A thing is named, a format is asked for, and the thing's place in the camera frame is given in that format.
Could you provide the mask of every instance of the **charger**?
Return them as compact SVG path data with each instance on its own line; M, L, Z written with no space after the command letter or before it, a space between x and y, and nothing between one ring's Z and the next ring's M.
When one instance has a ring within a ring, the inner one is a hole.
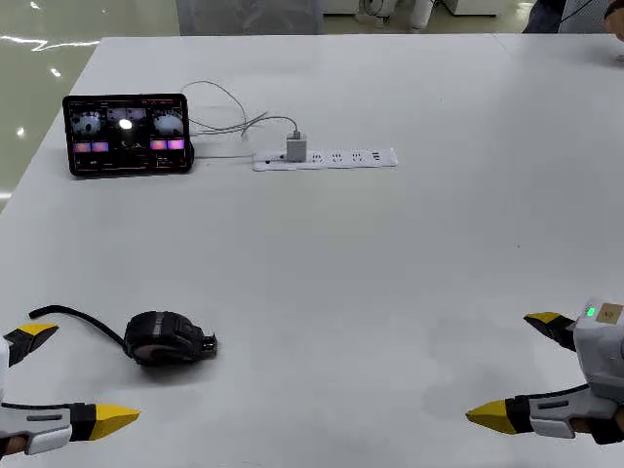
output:
M308 140L305 134L295 130L286 138L286 161L305 163L308 156Z

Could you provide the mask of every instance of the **black cable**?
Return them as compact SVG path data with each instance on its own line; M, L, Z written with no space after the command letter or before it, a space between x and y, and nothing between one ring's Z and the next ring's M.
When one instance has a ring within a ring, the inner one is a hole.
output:
M593 3L595 0L587 0L583 5L581 5L580 7L578 7L576 10L574 10L572 13L570 13L569 15L567 15L566 17L560 19L558 26L561 26L564 22L566 22L567 20L569 20L570 18L575 17L576 15L578 15L579 13L581 13L587 6L589 6L591 3Z
M44 315L48 315L48 314L65 314L65 315L71 315L73 317L78 317L86 322L89 322L94 327L106 333L110 338L117 341L117 344L119 344L122 348L126 347L124 343L124 338L122 338L115 331L111 330L105 324L100 322L98 319L95 319L91 315L87 315L83 312L79 312L69 307L65 307L64 305L47 305L46 307L41 307L40 309L33 310L32 312L28 314L28 316L31 319L38 319L39 317L43 317Z

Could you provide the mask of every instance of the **power outlet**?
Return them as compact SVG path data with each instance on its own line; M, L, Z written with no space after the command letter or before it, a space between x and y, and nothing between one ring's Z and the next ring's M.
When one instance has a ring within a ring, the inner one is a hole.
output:
M303 163L284 160L283 151L263 151L253 156L255 171L295 171L304 169L385 168L397 166L393 149L329 149L308 151Z

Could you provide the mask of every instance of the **human hand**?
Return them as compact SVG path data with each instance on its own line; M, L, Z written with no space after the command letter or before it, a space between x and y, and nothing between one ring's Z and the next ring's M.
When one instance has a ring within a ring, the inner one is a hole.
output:
M0 452L0 457L4 455L13 455L14 453L20 453L26 450L26 444L28 440L22 436L12 437L10 439L3 439L0 441L0 447L6 444L4 453Z
M624 41L624 5L616 0L606 11L604 29L615 34L620 41Z

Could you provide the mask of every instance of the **label sticker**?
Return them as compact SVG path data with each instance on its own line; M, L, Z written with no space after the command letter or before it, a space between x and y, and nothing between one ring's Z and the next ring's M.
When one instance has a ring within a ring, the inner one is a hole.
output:
M596 318L596 322L601 322L603 324L617 324L617 321L622 314L622 306L619 304L609 304L605 302L603 307L601 307L601 311Z

